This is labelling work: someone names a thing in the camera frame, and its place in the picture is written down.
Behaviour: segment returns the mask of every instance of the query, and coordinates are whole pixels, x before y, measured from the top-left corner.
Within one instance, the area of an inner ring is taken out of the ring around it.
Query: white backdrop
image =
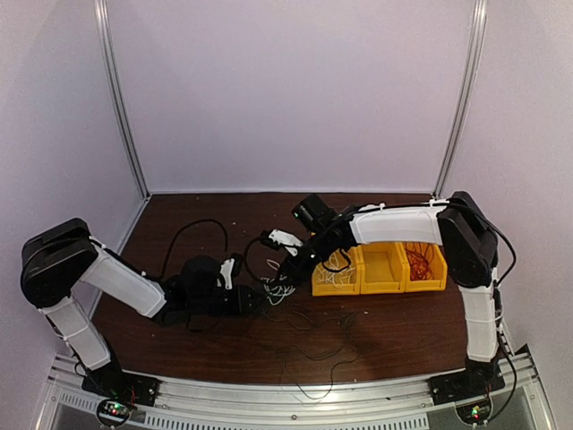
[[[150,190],[431,191],[473,8],[111,0]]]
[[[56,350],[20,290],[21,247],[72,217],[111,247],[141,199],[90,0],[0,0],[0,428],[28,429]],[[93,305],[94,290],[74,290]]]
[[[501,287],[505,318],[516,347],[529,343],[563,429],[573,399],[572,22],[567,0],[489,3],[445,193],[470,192],[515,246],[517,268]]]

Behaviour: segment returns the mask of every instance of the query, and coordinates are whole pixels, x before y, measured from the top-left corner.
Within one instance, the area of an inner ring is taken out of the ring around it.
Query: wire
[[[227,259],[227,251],[228,251],[228,247],[229,247],[229,234],[227,233],[227,229],[225,228],[225,226],[223,224],[221,224],[219,221],[217,221],[216,219],[211,219],[211,218],[197,219],[193,222],[185,224],[184,226],[179,228],[177,230],[177,232],[174,234],[173,238],[171,239],[171,243],[169,244],[169,247],[167,249],[167,253],[165,255],[165,258],[163,260],[163,265],[161,266],[161,273],[159,274],[159,276],[156,277],[157,280],[162,280],[165,278],[165,274],[167,272],[167,266],[169,265],[169,259],[171,258],[171,253],[173,252],[173,248],[175,247],[175,243],[177,242],[177,239],[181,236],[181,234],[183,232],[185,232],[185,230],[188,228],[191,228],[191,227],[196,226],[198,224],[208,223],[208,222],[216,224],[217,226],[219,226],[221,228],[221,231],[223,232],[223,237],[225,240],[224,251],[223,251],[223,253],[224,253],[223,254],[223,260]]]
[[[425,251],[422,251],[423,244],[420,243],[404,243],[406,250],[406,257],[410,265],[410,280],[432,280],[432,262],[433,262],[433,246],[425,244]],[[432,250],[432,257],[428,255],[428,251]]]
[[[246,270],[246,272],[249,274],[249,276],[252,278],[252,280],[254,280],[255,282],[262,284],[263,286],[267,285],[270,287],[277,287],[277,286],[291,286],[292,283],[289,282],[288,280],[286,280],[284,277],[279,276],[278,279],[269,279],[269,278],[261,278],[259,277],[251,268],[250,264],[249,264],[249,252],[251,251],[251,247],[254,244],[257,243],[262,243],[262,241],[264,239],[267,239],[267,237],[265,236],[257,236],[254,237],[253,239],[251,239],[246,247],[244,248],[243,251],[243,265],[244,265],[244,269]]]
[[[515,394],[516,388],[517,388],[517,370],[516,370],[515,365],[511,361],[511,358],[509,357],[508,351],[506,351],[505,347],[503,346],[503,339],[501,338],[501,333],[499,331],[498,331],[498,343],[500,344],[501,354],[503,354],[505,359],[508,360],[509,367],[511,367],[511,372],[513,372],[513,386],[511,387],[511,391],[509,392],[509,396],[506,398],[505,403],[503,403],[503,406],[501,406],[501,408],[495,413],[495,415],[493,415],[492,417],[489,417],[487,419],[488,424],[491,423],[495,418],[497,418],[501,414],[501,412],[503,412],[505,410],[505,408],[511,402],[511,399],[513,399],[513,395]]]
[[[308,392],[306,392],[303,389],[303,387],[301,386],[301,384],[299,382],[295,382],[298,389],[301,391],[301,393],[307,399],[316,400],[318,402],[324,400],[332,392],[332,389],[334,388],[334,371],[337,369],[337,367],[342,366],[342,365],[352,364],[360,357],[360,347],[359,347],[358,343],[356,342],[356,340],[350,335],[350,329],[352,328],[352,326],[355,324],[355,321],[356,321],[356,313],[352,312],[350,314],[345,314],[339,319],[329,318],[328,320],[326,320],[320,324],[315,324],[315,326],[316,326],[316,328],[318,328],[318,327],[321,327],[322,325],[324,325],[325,323],[330,322],[330,321],[337,321],[338,326],[344,332],[344,335],[345,335],[344,342],[342,343],[342,345],[339,348],[337,348],[333,351],[323,352],[323,353],[315,355],[315,356],[312,356],[312,355],[306,353],[302,348],[300,348],[296,344],[286,345],[284,347],[281,347],[281,348],[278,348],[277,350],[275,350],[275,354],[282,360],[282,375],[281,376],[289,377],[288,372],[286,370],[287,369],[287,362],[286,362],[287,359],[285,358],[285,353],[289,349],[295,349],[296,351],[298,351],[300,354],[302,354],[304,357],[306,357],[307,359],[309,359],[311,361],[323,361],[323,360],[333,358],[336,355],[338,355],[348,345],[348,343],[351,343],[352,345],[354,345],[354,347],[356,348],[356,356],[350,360],[339,361],[330,368],[330,371],[329,371],[329,378],[330,378],[329,388],[320,397],[311,396]]]
[[[267,259],[267,265],[273,270],[278,271],[280,264],[274,260]],[[280,280],[285,280],[286,276],[281,276]],[[261,278],[266,280],[267,283],[262,284],[265,291],[267,292],[267,299],[271,306],[280,305],[283,300],[295,293],[296,287],[294,285],[273,285],[275,278]]]
[[[350,258],[344,254],[344,251],[339,250],[339,253],[345,257],[346,266],[340,268],[337,253],[332,253],[328,261],[329,267],[326,267],[325,264],[317,266],[314,274],[312,275],[313,281],[319,284],[330,284],[334,288],[343,288],[345,285],[354,283],[353,277],[355,277],[355,267],[352,267],[352,262],[350,261]]]
[[[324,268],[325,271],[329,271],[330,273],[341,273],[343,271],[350,269],[350,266],[352,266],[352,261],[350,260],[350,257],[344,251],[344,249],[339,249],[338,251],[339,251],[340,255],[342,255],[342,258],[344,258],[346,260],[346,266],[341,268],[341,269],[339,269],[338,267],[336,269],[330,269],[330,268],[326,267],[326,264],[324,264],[324,262],[323,262],[322,267]]]

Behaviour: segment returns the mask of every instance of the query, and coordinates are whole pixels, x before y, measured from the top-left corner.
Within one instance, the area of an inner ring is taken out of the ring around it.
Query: tangled red wire
[[[432,261],[434,257],[431,244],[404,244],[410,264],[410,280],[433,280]]]

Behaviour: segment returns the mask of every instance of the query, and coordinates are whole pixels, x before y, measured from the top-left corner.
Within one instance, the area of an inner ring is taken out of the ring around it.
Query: metal pole
[[[124,96],[119,84],[119,75],[117,74],[117,64],[115,62],[114,47],[109,28],[109,19],[107,18],[107,0],[94,0],[96,8],[96,22],[98,24],[99,37],[103,48],[104,62],[106,64],[107,79],[111,90],[112,101],[114,105],[115,117],[119,125],[119,131],[124,142],[125,152],[129,161],[130,168],[135,178],[135,183],[142,199],[150,196],[150,191],[145,183],[145,177],[141,170],[141,163],[137,155],[137,150],[133,143],[132,130],[129,126],[127,112],[125,110]]]
[[[467,110],[469,108],[469,99],[474,87],[477,67],[482,55],[483,36],[485,34],[485,23],[487,20],[486,9],[487,0],[475,0],[474,20],[472,22],[469,47],[467,49],[466,69],[464,71],[462,87],[459,92],[454,122],[449,133],[448,148],[446,149],[444,160],[441,163],[438,181],[436,182],[436,186],[433,190],[433,195],[436,197],[441,197],[444,191],[444,186],[448,180],[448,175],[451,170],[451,165],[454,160],[456,149],[462,135],[464,122],[466,120]]]

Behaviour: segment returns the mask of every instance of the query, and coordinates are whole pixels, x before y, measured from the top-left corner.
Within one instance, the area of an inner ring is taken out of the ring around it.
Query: robotic arm
[[[497,286],[507,275],[497,278],[500,232],[469,194],[457,192],[447,200],[415,205],[353,206],[338,214],[313,194],[293,215],[313,233],[308,240],[281,230],[261,237],[265,245],[287,249],[276,279],[290,285],[309,280],[316,265],[338,249],[384,241],[442,245],[449,275],[464,300],[468,344],[465,371],[431,379],[434,403],[482,395],[486,386],[504,386],[497,365]],[[88,283],[162,325],[185,322],[193,314],[248,314],[265,297],[233,283],[241,262],[238,254],[222,264],[197,256],[171,279],[153,279],[91,236],[84,221],[71,219],[25,244],[21,288],[81,360],[85,390],[126,401],[135,395],[138,403],[153,405],[158,381],[122,371],[113,349],[75,301],[73,287]],[[256,279],[246,261],[245,269]]]
[[[165,282],[151,279],[91,236],[83,220],[70,219],[24,245],[21,288],[81,360],[85,390],[118,399],[135,396],[138,403],[152,405],[158,381],[122,371],[113,349],[73,297],[73,287],[90,284],[142,316],[171,325],[184,323],[194,314],[251,312],[260,298],[250,288],[233,283],[241,262],[238,254],[222,264],[197,256],[185,263],[179,275]]]
[[[326,262],[338,249],[347,251],[352,246],[374,242],[443,246],[449,276],[463,297],[468,342],[465,372],[432,378],[434,402],[481,395],[489,385],[493,389],[503,387],[497,376],[501,315],[497,289],[499,230],[468,193],[456,192],[447,200],[414,205],[349,207],[339,214],[313,194],[292,213],[313,233],[306,242],[280,230],[263,232],[261,240],[275,248],[284,246],[289,252],[277,276],[287,284],[309,280],[316,265]]]

